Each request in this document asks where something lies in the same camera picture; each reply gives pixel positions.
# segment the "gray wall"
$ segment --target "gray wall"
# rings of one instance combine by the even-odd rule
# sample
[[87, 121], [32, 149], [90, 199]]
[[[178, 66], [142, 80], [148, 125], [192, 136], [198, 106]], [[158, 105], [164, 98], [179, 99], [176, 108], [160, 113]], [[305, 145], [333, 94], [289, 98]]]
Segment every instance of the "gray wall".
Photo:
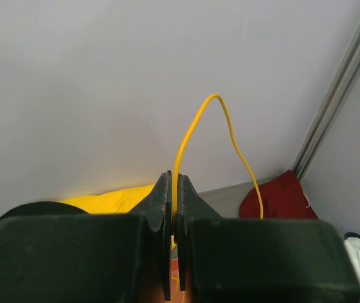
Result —
[[[0, 0], [0, 214], [154, 182], [214, 92], [257, 178], [290, 168], [359, 19], [357, 0]], [[217, 103], [182, 172], [250, 180]]]
[[320, 218], [360, 233], [360, 75], [327, 133], [303, 187]]

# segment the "gray surface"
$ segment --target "gray surface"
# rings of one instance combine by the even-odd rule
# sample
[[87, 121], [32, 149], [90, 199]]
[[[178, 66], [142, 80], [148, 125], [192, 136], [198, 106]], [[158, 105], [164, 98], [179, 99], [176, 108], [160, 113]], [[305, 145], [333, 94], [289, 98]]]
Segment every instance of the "gray surface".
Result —
[[360, 234], [360, 76], [302, 185], [321, 219]]
[[[265, 183], [273, 178], [259, 180], [258, 183]], [[199, 196], [215, 209], [222, 217], [237, 218], [238, 207], [248, 192], [253, 189], [253, 182], [237, 184], [224, 188], [214, 189], [200, 193]]]

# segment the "yellow wire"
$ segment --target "yellow wire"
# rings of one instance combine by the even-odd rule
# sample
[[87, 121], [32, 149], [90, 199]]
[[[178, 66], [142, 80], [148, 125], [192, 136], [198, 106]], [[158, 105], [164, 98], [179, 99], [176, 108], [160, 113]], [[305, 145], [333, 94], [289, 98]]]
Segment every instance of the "yellow wire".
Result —
[[175, 284], [175, 290], [174, 290], [173, 297], [171, 298], [171, 301], [169, 301], [169, 302], [174, 302], [175, 297], [178, 294], [178, 289], [180, 288], [180, 278], [178, 276], [172, 276], [171, 279], [174, 279], [176, 281], [176, 284]]
[[184, 139], [181, 142], [180, 148], [178, 149], [177, 157], [175, 159], [174, 169], [173, 169], [173, 184], [172, 184], [172, 205], [171, 205], [171, 222], [173, 225], [173, 231], [175, 231], [175, 224], [176, 224], [176, 217], [177, 217], [177, 208], [178, 208], [178, 173], [180, 171], [180, 165], [181, 165], [181, 158], [182, 154], [184, 153], [184, 149], [187, 146], [188, 140], [191, 137], [192, 133], [194, 132], [194, 129], [202, 116], [202, 113], [204, 112], [206, 106], [212, 99], [218, 99], [220, 101], [220, 104], [222, 105], [224, 115], [226, 116], [226, 120], [228, 122], [229, 132], [230, 132], [230, 138], [231, 142], [233, 143], [233, 146], [235, 147], [235, 150], [237, 152], [237, 155], [240, 157], [241, 161], [243, 161], [245, 167], [247, 168], [248, 172], [250, 173], [251, 179], [254, 183], [255, 190], [257, 191], [258, 196], [258, 202], [260, 203], [260, 218], [262, 219], [264, 217], [264, 207], [262, 206], [262, 200], [261, 200], [261, 194], [260, 189], [258, 188], [257, 181], [255, 180], [253, 171], [251, 170], [248, 162], [244, 159], [244, 156], [241, 154], [241, 151], [237, 147], [237, 143], [235, 140], [235, 136], [233, 134], [233, 127], [231, 126], [231, 120], [229, 116], [228, 109], [226, 107], [226, 104], [224, 103], [222, 97], [218, 93], [214, 93], [213, 95], [210, 95], [207, 97], [200, 106], [200, 109], [198, 110], [197, 115], [195, 116], [194, 120], [192, 121], [190, 127], [188, 128], [187, 133], [184, 136]]

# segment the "red cloth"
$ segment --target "red cloth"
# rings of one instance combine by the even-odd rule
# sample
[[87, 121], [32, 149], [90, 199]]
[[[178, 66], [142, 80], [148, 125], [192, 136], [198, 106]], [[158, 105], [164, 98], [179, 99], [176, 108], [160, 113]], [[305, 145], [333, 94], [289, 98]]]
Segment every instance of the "red cloth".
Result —
[[[264, 218], [307, 218], [317, 219], [315, 212], [308, 206], [298, 178], [288, 170], [272, 181], [259, 185]], [[257, 191], [252, 189], [239, 209], [240, 218], [259, 218], [260, 205]]]

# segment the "yellow fabric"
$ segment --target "yellow fabric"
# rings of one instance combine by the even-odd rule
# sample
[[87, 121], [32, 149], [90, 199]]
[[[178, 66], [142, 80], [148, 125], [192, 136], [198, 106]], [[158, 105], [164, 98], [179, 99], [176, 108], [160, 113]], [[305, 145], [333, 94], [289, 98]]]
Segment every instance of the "yellow fabric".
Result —
[[112, 191], [110, 193], [82, 196], [61, 201], [81, 208], [91, 214], [127, 213], [152, 190], [154, 184]]

